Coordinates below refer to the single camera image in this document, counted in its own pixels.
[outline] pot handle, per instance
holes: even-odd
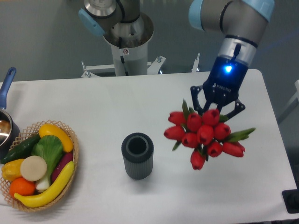
[[[1,109],[6,109],[7,93],[10,88],[11,83],[13,82],[16,72],[17,72],[17,69],[14,67],[10,68],[7,71],[7,74],[5,76],[5,79],[4,79],[1,89],[0,89],[0,108]]]

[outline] blue light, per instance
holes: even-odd
[[[224,67],[224,70],[226,71],[226,73],[230,73],[232,69],[233,69],[233,67],[230,65]]]

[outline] toy vegetable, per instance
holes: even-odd
[[[36,189],[44,191],[50,186],[50,178],[53,170],[63,155],[63,146],[58,137],[46,135],[36,144],[31,155],[42,157],[47,164],[45,176],[36,182]]]
[[[44,137],[46,135],[54,135],[61,140],[63,145],[63,150],[66,153],[69,153],[73,150],[73,142],[71,141],[70,137],[59,127],[53,124],[44,124],[38,131],[40,137]]]
[[[65,165],[68,164],[70,161],[73,161],[73,153],[67,153],[62,157],[59,164],[57,165],[57,167],[51,175],[52,183],[56,180],[56,178],[60,174],[61,170],[65,167]]]
[[[47,172],[46,161],[36,155],[27,157],[20,167],[21,175],[28,181],[38,181]]]
[[[10,184],[9,194],[14,198],[14,194],[18,193],[23,196],[30,196],[34,194],[36,186],[34,182],[28,181],[23,177],[17,178]]]
[[[17,159],[25,159],[30,156],[33,146],[38,143],[41,137],[36,134],[32,137],[22,141],[19,145],[15,146],[12,150],[9,150],[7,155],[0,160],[1,164],[8,163]]]
[[[18,159],[6,163],[2,168],[2,177],[8,181],[14,181],[16,178],[21,177],[20,167],[24,159]]]
[[[33,196],[22,196],[18,193],[14,194],[14,197],[22,202],[25,206],[30,208],[37,208],[44,206],[52,202],[65,188],[69,182],[72,173],[74,172],[75,165],[73,161],[70,161],[58,175],[58,178],[54,183],[43,193]]]

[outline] purple eggplant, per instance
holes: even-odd
[[[67,153],[62,157],[62,159],[60,160],[60,162],[58,163],[57,167],[51,175],[52,183],[56,180],[56,178],[60,174],[61,170],[65,167],[65,165],[68,164],[70,161],[73,161],[73,153]]]

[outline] yellow pepper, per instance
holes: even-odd
[[[15,179],[21,177],[20,167],[24,159],[18,159],[6,163],[2,168],[2,177],[8,181],[14,181]]]
[[[46,135],[54,135],[61,140],[63,151],[69,153],[73,150],[74,145],[70,137],[59,127],[53,124],[44,124],[38,130],[39,136],[42,138]]]
[[[52,183],[52,185],[43,193],[33,196],[22,196],[18,193],[15,193],[14,197],[22,202],[25,206],[30,208],[44,206],[52,202],[63,191],[63,189],[69,182],[74,169],[75,164],[73,161],[70,161],[65,165],[65,167],[63,167],[57,179]]]

